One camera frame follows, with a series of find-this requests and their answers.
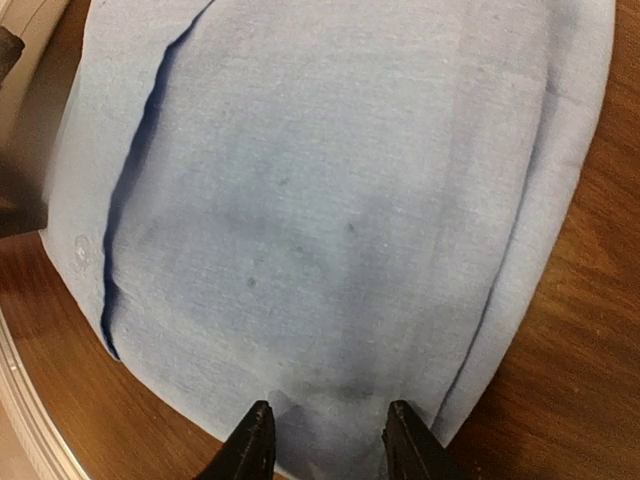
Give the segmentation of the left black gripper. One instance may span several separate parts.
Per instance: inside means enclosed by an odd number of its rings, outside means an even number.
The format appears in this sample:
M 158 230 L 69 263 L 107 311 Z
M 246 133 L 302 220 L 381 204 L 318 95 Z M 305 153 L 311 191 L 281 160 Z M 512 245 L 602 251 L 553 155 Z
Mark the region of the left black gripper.
M 24 41 L 4 26 L 0 27 L 0 84 L 4 82 L 20 59 Z

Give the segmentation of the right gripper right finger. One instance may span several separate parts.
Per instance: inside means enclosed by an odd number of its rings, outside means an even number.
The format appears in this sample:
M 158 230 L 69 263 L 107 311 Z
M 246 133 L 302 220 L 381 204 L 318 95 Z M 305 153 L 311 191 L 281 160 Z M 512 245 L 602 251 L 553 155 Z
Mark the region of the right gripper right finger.
M 391 480 L 468 479 L 405 400 L 390 403 L 382 440 Z

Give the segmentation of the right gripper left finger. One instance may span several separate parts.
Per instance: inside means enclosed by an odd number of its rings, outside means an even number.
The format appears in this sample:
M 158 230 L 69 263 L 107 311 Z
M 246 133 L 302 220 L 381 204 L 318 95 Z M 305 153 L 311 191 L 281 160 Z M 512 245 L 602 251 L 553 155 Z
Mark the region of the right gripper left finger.
M 272 480 L 276 459 L 275 419 L 269 403 L 256 401 L 206 468 L 201 480 Z

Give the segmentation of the light blue long sleeve shirt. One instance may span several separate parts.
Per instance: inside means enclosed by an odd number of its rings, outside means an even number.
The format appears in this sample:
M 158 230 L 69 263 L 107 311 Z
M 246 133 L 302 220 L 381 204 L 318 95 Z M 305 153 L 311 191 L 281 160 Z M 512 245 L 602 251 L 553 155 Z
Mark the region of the light blue long sleeve shirt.
M 259 399 L 296 479 L 449 442 L 564 221 L 611 1 L 95 1 L 46 252 L 105 349 L 218 439 Z

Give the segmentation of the white plastic tub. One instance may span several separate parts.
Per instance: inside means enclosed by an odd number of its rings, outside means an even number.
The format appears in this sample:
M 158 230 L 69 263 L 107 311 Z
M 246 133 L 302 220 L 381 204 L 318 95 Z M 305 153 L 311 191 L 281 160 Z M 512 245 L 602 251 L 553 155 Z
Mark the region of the white plastic tub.
M 22 41 L 19 58 L 1 80 L 1 88 L 26 87 L 33 76 L 68 0 L 17 0 L 1 2 L 1 26 Z

